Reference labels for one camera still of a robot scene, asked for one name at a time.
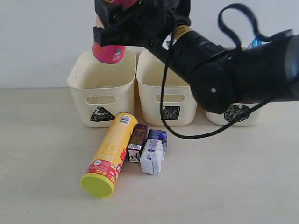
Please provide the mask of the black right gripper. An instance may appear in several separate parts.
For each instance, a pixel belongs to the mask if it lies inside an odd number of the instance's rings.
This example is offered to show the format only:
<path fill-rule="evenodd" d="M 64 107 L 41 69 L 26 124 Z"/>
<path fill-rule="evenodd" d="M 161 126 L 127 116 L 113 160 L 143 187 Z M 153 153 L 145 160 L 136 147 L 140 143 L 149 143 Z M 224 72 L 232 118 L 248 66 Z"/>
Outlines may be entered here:
<path fill-rule="evenodd" d="M 95 0 L 95 13 L 107 28 L 93 27 L 100 46 L 138 46 L 155 52 L 178 25 L 190 25 L 189 0 L 137 0 L 124 9 L 122 0 Z"/>

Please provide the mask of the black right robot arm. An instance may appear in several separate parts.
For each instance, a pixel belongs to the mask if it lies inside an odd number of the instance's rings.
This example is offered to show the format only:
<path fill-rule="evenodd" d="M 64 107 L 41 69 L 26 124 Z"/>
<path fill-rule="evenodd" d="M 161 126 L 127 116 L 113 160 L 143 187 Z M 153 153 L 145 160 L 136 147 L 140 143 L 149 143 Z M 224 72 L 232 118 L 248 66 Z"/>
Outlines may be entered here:
<path fill-rule="evenodd" d="M 104 25 L 93 29 L 97 44 L 146 48 L 190 85 L 194 99 L 208 112 L 222 114 L 233 103 L 299 99 L 299 37 L 291 30 L 262 35 L 257 18 L 242 3 L 227 9 L 248 17 L 261 46 L 242 49 L 222 14 L 219 29 L 235 47 L 206 39 L 190 28 L 188 0 L 97 0 L 94 6 Z"/>

